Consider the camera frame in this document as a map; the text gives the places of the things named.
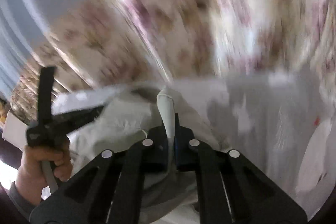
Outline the person's left hand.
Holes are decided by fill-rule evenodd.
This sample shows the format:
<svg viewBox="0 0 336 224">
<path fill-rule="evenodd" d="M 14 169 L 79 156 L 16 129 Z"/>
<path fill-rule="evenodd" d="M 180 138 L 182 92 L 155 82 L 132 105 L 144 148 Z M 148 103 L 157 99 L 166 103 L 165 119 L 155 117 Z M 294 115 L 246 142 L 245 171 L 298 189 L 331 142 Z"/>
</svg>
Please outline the person's left hand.
<svg viewBox="0 0 336 224">
<path fill-rule="evenodd" d="M 56 165 L 54 175 L 59 180 L 66 181 L 70 178 L 73 165 L 69 145 L 69 139 L 65 138 L 58 149 L 25 146 L 15 186 L 26 201 L 34 206 L 39 205 L 42 200 L 42 190 L 48 185 L 41 162 L 53 161 Z"/>
</svg>

